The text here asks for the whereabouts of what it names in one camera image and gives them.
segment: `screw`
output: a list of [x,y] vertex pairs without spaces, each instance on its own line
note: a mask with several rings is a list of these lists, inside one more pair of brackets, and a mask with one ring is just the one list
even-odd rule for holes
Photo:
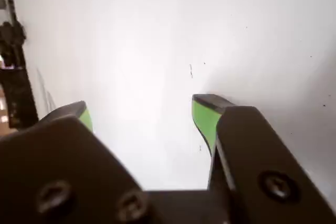
[[300,191],[295,181],[286,174],[266,171],[260,174],[259,184],[264,193],[280,202],[298,201]]
[[125,193],[117,204],[117,217],[121,222],[137,221],[148,211],[147,194],[140,190]]
[[290,196],[290,188],[285,180],[277,176],[269,176],[265,179],[267,189],[274,195],[286,199]]
[[65,180],[48,183],[37,195],[37,211],[49,214],[70,202],[71,194],[71,186]]

